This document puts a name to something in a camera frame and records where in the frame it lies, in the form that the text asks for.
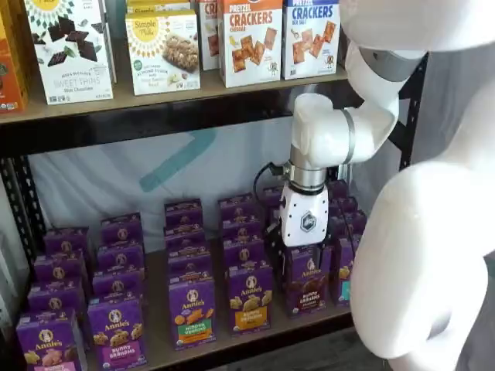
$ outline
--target almond flour crackers box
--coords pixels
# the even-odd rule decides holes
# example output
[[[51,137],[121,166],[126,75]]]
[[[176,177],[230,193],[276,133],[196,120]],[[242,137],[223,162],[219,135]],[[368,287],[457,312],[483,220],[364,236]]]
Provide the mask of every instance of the almond flour crackers box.
[[[282,0],[218,0],[218,36],[226,87],[280,80]]]
[[[100,0],[24,0],[48,104],[113,98]]]
[[[193,10],[125,16],[134,94],[200,88],[200,51]]]

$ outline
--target pretzel crackers box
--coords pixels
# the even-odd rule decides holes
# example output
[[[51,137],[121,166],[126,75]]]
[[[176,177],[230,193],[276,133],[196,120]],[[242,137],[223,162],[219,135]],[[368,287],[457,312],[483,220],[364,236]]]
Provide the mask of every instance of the pretzel crackers box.
[[[338,0],[288,0],[284,6],[282,76],[335,73],[339,49]]]
[[[218,0],[218,36],[226,87],[280,80],[282,0]]]
[[[126,291],[93,298],[88,315],[100,369],[120,371],[146,364],[138,295]]]
[[[88,369],[72,308],[21,315],[17,336],[28,371]]]
[[[215,287],[210,270],[169,275],[172,340],[177,350],[215,341]]]
[[[125,16],[134,94],[200,88],[200,51],[193,10]]]

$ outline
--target sweet thins box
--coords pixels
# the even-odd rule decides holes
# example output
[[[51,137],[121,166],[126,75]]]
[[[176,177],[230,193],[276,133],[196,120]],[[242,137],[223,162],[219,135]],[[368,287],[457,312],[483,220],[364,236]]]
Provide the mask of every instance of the sweet thins box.
[[[270,328],[273,280],[266,261],[229,267],[227,286],[232,335]]]
[[[83,341],[72,308],[21,316],[17,336],[28,371],[86,371]]]
[[[99,0],[25,0],[48,104],[113,98]]]
[[[125,16],[134,94],[200,88],[200,51],[193,10]]]
[[[211,271],[170,274],[169,306],[176,350],[216,340],[215,287]]]
[[[218,0],[218,36],[226,87],[280,80],[282,0]]]
[[[282,76],[298,79],[336,72],[338,0],[288,0],[284,6]]]
[[[101,369],[146,364],[141,302],[131,291],[94,298],[88,315]]]

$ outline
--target bunny grahams box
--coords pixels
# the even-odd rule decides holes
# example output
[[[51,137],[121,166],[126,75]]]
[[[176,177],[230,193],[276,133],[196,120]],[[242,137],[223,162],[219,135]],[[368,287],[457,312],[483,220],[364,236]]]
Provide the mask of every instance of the bunny grahams box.
[[[136,293],[93,298],[87,312],[101,369],[116,371],[146,364],[142,307]]]

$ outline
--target cracker box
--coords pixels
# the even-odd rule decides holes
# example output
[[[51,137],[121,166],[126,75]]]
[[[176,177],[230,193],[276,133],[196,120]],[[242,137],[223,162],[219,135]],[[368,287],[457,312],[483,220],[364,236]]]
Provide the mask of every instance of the cracker box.
[[[93,291],[95,295],[133,290],[142,295],[142,272],[133,266],[117,265],[94,272]]]
[[[134,94],[200,88],[200,51],[193,10],[125,16]]]
[[[169,275],[172,340],[176,350],[215,341],[214,286],[209,270]]]
[[[126,291],[93,298],[88,315],[101,369],[116,371],[146,364],[138,295]]]
[[[285,252],[285,302],[288,315],[296,317],[326,307],[330,250],[313,245]]]
[[[48,104],[113,98],[100,0],[25,0]]]
[[[101,221],[101,242],[105,245],[118,241],[142,242],[141,215],[126,214]]]
[[[218,36],[226,87],[280,80],[282,0],[218,0]]]
[[[175,228],[164,228],[165,246],[167,249],[204,243],[204,229],[200,224],[182,224]]]
[[[218,68],[219,56],[217,0],[199,0],[198,17],[203,70],[215,70]]]
[[[21,315],[17,336],[28,371],[88,369],[72,308]]]
[[[203,224],[203,207],[200,199],[165,204],[165,225],[168,228],[191,223]]]
[[[338,0],[288,0],[282,76],[289,80],[335,73],[339,34]]]

